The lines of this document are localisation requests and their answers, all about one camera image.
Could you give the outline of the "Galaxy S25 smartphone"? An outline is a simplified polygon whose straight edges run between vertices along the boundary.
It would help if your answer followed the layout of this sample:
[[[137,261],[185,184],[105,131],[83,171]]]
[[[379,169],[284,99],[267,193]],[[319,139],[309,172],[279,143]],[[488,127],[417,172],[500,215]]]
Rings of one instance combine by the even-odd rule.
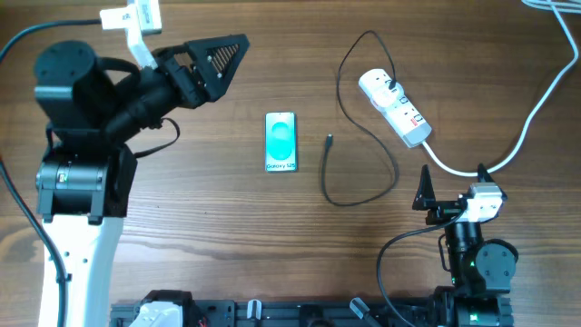
[[[265,114],[265,171],[295,172],[298,169],[296,114]]]

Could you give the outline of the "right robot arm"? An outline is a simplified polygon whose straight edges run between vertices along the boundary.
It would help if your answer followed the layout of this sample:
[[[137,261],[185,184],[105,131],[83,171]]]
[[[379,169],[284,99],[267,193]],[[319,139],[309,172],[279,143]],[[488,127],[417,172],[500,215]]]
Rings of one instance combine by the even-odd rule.
[[[412,209],[426,211],[426,225],[444,229],[438,250],[452,285],[439,286],[429,297],[429,326],[515,324],[507,295],[516,273],[518,251],[500,239],[486,240],[481,225],[498,218],[507,199],[483,165],[477,180],[453,201],[436,199],[429,168],[422,167]]]

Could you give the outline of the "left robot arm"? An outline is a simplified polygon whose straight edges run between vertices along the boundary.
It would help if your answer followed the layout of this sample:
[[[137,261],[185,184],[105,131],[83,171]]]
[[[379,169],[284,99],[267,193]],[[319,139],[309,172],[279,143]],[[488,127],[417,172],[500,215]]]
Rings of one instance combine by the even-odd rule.
[[[49,243],[39,322],[101,326],[108,317],[114,253],[139,154],[129,141],[176,108],[222,98],[250,46],[244,34],[159,48],[150,65],[101,57],[87,43],[46,48],[34,72],[48,117],[35,183]]]

